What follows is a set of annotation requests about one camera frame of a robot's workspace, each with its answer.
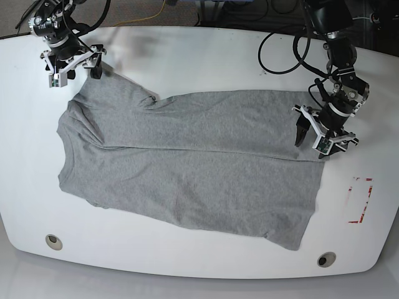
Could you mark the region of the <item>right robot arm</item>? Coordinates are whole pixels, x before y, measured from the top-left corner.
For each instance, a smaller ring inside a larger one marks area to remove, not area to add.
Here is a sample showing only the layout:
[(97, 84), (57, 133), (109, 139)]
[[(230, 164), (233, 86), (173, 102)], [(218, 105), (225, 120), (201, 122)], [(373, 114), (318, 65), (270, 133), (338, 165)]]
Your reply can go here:
[(35, 1), (33, 16), (28, 21), (31, 34), (42, 38), (49, 50), (40, 58), (46, 63), (50, 87), (64, 87), (75, 78), (78, 66), (90, 70), (90, 77), (99, 80), (102, 76), (102, 56), (107, 53), (102, 44), (87, 45), (81, 37), (97, 29), (105, 20), (110, 1), (99, 20), (92, 26), (75, 22), (72, 18), (76, 6), (83, 1)]

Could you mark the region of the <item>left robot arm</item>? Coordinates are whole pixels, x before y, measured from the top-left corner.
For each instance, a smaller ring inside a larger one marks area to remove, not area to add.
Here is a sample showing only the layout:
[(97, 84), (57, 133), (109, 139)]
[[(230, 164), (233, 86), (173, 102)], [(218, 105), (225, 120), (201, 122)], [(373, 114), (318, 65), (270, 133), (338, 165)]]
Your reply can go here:
[[(307, 132), (313, 130), (315, 141), (312, 148), (318, 153), (319, 159), (324, 159), (347, 151), (349, 144), (358, 145), (356, 134), (346, 131), (344, 125), (367, 101), (370, 86), (357, 77), (354, 68), (357, 50), (349, 38), (342, 34), (342, 30), (353, 24), (345, 1), (301, 1), (300, 8), (305, 24), (292, 43), (292, 51), (297, 59), (295, 66), (278, 72), (263, 63), (260, 66), (273, 75), (289, 74), (299, 67), (317, 75), (313, 86), (317, 87), (322, 98), (316, 101), (317, 108), (304, 105), (294, 105), (292, 108), (299, 113), (295, 146), (299, 147)], [(325, 71), (305, 61), (313, 34), (324, 40), (323, 48), (328, 58)]]

